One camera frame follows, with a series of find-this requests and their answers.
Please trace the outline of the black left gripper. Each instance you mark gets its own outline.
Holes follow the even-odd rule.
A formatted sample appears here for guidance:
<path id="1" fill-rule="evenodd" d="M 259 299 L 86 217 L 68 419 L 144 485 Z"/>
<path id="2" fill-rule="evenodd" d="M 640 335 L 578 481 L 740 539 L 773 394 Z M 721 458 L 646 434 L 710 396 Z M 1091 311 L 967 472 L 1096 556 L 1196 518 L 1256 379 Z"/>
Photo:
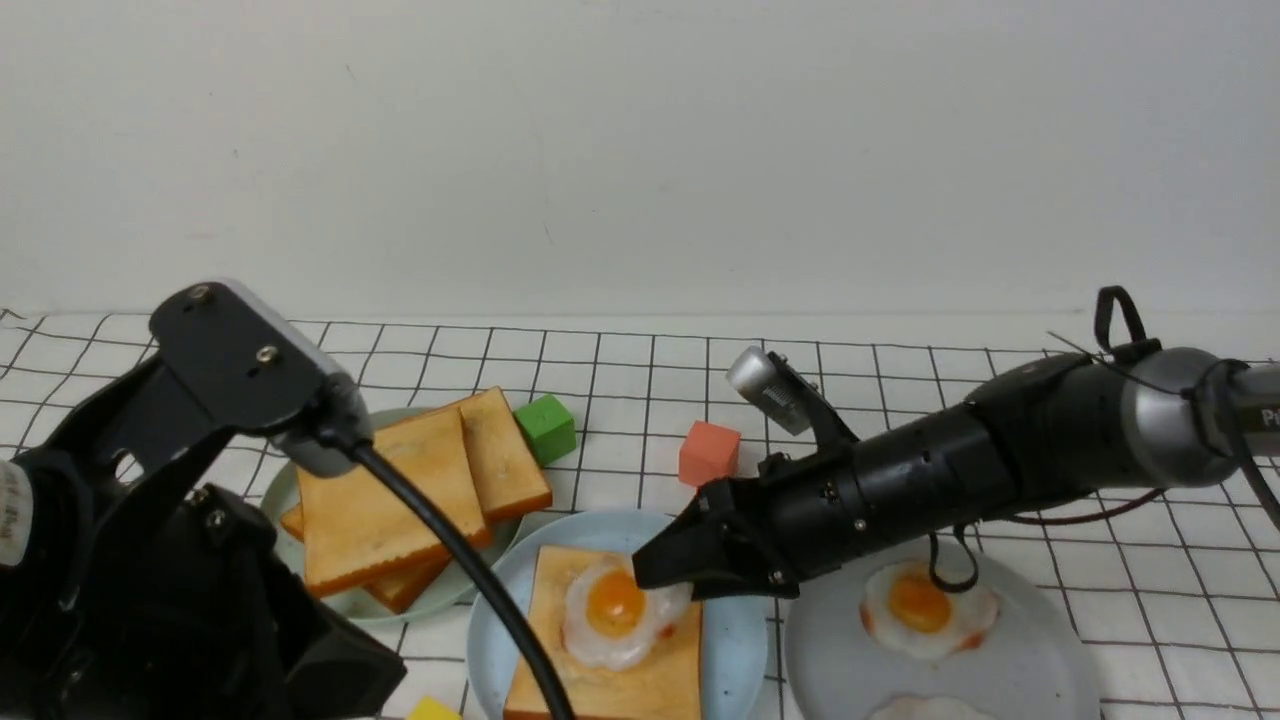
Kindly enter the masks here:
<path id="1" fill-rule="evenodd" d="M 360 719 L 404 660 L 314 598 L 251 503 L 201 478 L 238 436 L 160 356 L 3 464 L 5 719 Z"/>

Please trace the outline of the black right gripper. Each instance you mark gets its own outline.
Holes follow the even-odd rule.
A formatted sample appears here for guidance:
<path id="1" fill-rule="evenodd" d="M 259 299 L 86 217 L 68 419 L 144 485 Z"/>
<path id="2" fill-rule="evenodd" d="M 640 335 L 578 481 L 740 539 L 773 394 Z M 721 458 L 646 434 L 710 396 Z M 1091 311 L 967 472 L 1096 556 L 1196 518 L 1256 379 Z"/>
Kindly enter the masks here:
<path id="1" fill-rule="evenodd" d="M 1010 506 L 1021 482 L 993 432 L 951 407 L 755 478 L 703 486 L 632 553 L 645 591 L 687 584 L 692 600 L 795 600 L 846 562 Z"/>

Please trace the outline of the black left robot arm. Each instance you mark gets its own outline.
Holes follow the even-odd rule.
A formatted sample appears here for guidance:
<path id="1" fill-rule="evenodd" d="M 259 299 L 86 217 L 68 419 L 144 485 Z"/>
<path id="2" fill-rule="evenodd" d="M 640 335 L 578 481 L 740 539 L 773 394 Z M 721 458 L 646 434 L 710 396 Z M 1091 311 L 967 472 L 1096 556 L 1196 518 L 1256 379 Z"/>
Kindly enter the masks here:
<path id="1" fill-rule="evenodd" d="M 276 529 L 198 480 L 237 434 L 324 471 L 366 427 L 329 360 L 174 370 L 154 356 L 3 464 L 3 702 L 22 719 L 360 719 L 404 661 L 314 598 Z"/>

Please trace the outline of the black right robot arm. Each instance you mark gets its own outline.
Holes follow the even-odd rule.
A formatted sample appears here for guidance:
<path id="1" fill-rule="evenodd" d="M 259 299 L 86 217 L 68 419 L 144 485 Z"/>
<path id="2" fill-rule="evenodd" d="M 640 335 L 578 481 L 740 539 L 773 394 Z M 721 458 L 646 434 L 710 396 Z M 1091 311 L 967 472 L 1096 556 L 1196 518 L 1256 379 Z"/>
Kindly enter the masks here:
<path id="1" fill-rule="evenodd" d="M 861 439 L 780 355 L 750 348 L 741 395 L 808 427 L 805 457 L 772 454 L 721 478 L 634 553 L 644 589 L 695 600 L 794 600 L 855 559 L 982 521 L 1029 523 L 1101 489 L 1158 495 L 1243 471 L 1277 512 L 1256 459 L 1277 454 L 1277 366 L 1198 348 L 1061 354 L 997 375 L 960 404 Z"/>

